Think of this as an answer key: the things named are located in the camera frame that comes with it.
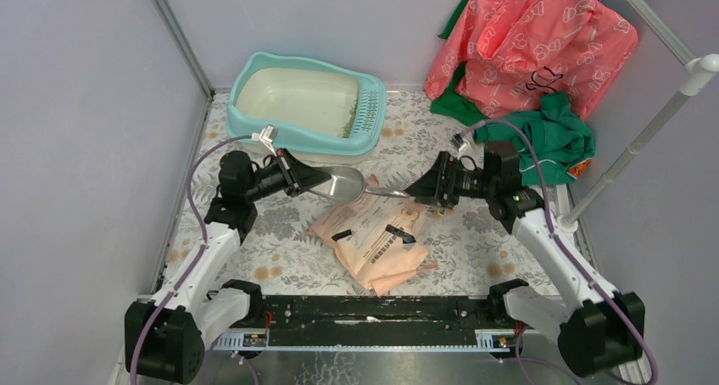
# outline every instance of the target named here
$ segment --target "tabletop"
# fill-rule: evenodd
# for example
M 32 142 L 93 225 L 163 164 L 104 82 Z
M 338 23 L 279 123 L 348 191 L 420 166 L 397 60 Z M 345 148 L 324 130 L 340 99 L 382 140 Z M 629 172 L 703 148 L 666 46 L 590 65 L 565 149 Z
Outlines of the tabletop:
M 227 100 L 226 93 L 215 95 L 198 156 L 228 138 Z M 462 128 L 454 119 L 430 113 L 423 92 L 389 92 L 380 140 L 368 159 L 354 167 L 365 176 L 377 175 L 385 186 L 407 187 L 430 168 L 440 150 L 450 150 L 449 139 Z M 220 157 L 240 148 L 239 143 L 223 147 L 199 166 L 192 180 L 192 196 L 200 214 L 205 214 L 215 195 Z M 264 294 L 373 294 L 354 281 L 331 247 L 305 232 L 330 203 L 313 194 L 289 198 L 278 193 L 256 205 L 254 228 L 216 277 L 217 287 L 241 279 L 258 283 Z M 177 222 L 166 255 L 165 276 L 177 271 L 200 237 L 187 201 Z M 430 249 L 425 262 L 437 262 L 438 267 L 387 294 L 486 295 L 493 284 L 516 277 L 539 293 L 557 294 L 539 263 L 492 218 L 484 200 L 465 199 L 445 215 L 433 215 L 420 239 Z

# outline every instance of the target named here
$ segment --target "white metal pipe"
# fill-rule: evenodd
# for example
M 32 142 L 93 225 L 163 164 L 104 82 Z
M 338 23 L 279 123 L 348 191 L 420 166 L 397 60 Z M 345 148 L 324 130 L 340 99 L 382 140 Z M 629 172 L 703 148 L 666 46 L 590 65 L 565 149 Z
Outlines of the white metal pipe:
M 683 65 L 687 65 L 697 58 L 696 53 L 689 48 L 687 43 L 680 39 L 644 0 L 627 0 L 627 2 Z
M 632 162 L 642 148 L 654 137 L 661 128 L 682 108 L 691 97 L 701 89 L 719 72 L 719 54 L 709 54 L 701 59 L 695 59 L 687 64 L 691 73 L 688 80 L 670 99 L 652 121 L 644 128 L 642 133 L 624 150 L 609 169 L 592 186 L 586 196 L 567 215 L 558 217 L 560 227 L 564 231 L 577 230 L 579 215 L 612 183 Z

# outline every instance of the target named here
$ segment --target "metal scoop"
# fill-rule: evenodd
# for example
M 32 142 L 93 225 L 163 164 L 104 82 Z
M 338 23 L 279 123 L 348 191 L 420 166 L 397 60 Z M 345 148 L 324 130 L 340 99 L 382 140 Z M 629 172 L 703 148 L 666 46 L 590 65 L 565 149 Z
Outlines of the metal scoop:
M 335 203 L 352 203 L 359 199 L 363 193 L 383 197 L 410 197 L 408 193 L 402 190 L 367 186 L 365 177 L 354 167 L 328 166 L 316 167 L 316 169 L 324 171 L 332 178 L 320 185 L 310 188 L 308 192 L 327 198 Z

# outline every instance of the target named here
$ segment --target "robotic arm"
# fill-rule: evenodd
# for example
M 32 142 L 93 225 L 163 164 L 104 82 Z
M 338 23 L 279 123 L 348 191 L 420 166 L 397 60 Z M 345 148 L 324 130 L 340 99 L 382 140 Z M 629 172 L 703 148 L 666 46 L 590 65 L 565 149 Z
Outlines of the robotic arm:
M 222 157 L 218 192 L 204 219 L 209 232 L 206 253 L 196 257 L 201 250 L 198 243 L 176 275 L 149 302 L 135 302 L 125 313 L 128 371 L 140 331 L 168 293 L 174 295 L 159 312 L 141 348 L 137 372 L 142 375 L 188 383 L 197 374 L 204 351 L 229 326 L 238 321 L 264 325 L 258 285 L 229 281 L 210 301 L 205 295 L 250 232 L 257 217 L 255 201 L 279 191 L 296 196 L 331 178 L 296 160 L 287 150 L 275 150 L 271 145 L 275 132 L 268 127 L 259 135 L 259 142 L 271 152 L 264 168 L 241 151 Z M 487 144 L 484 164 L 483 169 L 470 170 L 449 152 L 441 152 L 432 168 L 405 191 L 418 203 L 435 209 L 451 209 L 460 197 L 486 200 L 492 216 L 534 255 L 562 297 L 563 304 L 556 303 L 520 279 L 500 283 L 490 288 L 488 296 L 495 321 L 503 326 L 523 321 L 541 332 L 557 343 L 569 368 L 580 377 L 641 357 L 637 341 L 590 283 L 612 293 L 643 333 L 644 304 L 639 297 L 619 293 L 574 250 L 571 256 L 594 279 L 588 282 L 560 251 L 547 226 L 542 198 L 521 184 L 519 157 L 511 143 Z M 556 225 L 553 215 L 550 222 Z M 560 239 L 567 248 L 575 248 L 566 237 Z M 185 275 L 187 279 L 176 287 L 176 279 Z

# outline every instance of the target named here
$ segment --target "cat litter box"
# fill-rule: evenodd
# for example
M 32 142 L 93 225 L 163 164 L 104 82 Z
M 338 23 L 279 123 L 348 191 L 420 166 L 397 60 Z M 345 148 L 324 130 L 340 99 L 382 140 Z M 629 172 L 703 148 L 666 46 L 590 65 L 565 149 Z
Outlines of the cat litter box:
M 304 160 L 353 164 L 377 144 L 386 107 L 387 91 L 373 75 L 255 53 L 232 87 L 227 131 L 236 137 L 272 124 L 276 148 Z M 243 142 L 259 151 L 255 142 Z

